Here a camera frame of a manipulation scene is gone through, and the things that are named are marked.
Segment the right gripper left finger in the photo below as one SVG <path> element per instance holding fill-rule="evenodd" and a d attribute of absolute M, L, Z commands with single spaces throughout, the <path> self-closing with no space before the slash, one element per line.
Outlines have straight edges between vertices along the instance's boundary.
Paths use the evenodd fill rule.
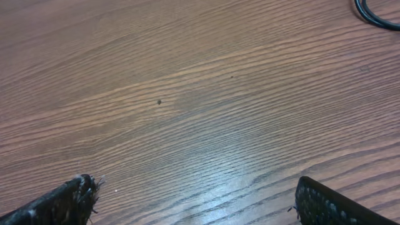
<path fill-rule="evenodd" d="M 105 183 L 80 174 L 43 196 L 1 216 L 1 225 L 86 225 Z"/>

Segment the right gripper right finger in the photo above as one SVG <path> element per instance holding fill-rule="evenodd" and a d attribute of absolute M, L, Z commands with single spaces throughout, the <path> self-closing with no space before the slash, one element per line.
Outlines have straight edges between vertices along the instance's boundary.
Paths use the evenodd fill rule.
<path fill-rule="evenodd" d="M 291 209 L 302 225 L 399 225 L 308 176 L 299 178 Z"/>

